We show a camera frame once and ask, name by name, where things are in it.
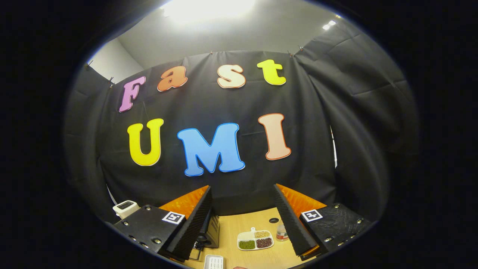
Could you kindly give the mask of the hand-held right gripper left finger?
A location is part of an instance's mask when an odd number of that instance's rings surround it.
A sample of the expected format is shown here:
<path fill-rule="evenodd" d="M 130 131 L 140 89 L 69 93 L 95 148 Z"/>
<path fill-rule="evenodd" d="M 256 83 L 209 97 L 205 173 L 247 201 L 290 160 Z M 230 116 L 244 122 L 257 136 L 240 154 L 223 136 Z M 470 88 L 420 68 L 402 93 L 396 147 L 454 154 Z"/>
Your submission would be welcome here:
<path fill-rule="evenodd" d="M 184 262 L 208 218 L 212 201 L 211 187 L 206 185 L 160 207 L 144 205 L 113 226 L 143 249 Z"/>

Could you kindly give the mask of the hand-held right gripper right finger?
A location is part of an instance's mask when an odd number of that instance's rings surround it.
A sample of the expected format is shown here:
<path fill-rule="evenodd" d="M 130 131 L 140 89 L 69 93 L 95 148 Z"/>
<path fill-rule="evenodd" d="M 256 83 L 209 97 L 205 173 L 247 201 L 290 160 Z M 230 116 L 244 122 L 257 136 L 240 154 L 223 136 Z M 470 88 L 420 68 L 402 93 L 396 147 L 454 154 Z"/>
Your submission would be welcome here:
<path fill-rule="evenodd" d="M 372 222 L 341 203 L 326 205 L 275 184 L 273 197 L 295 254 L 303 261 L 338 251 Z"/>

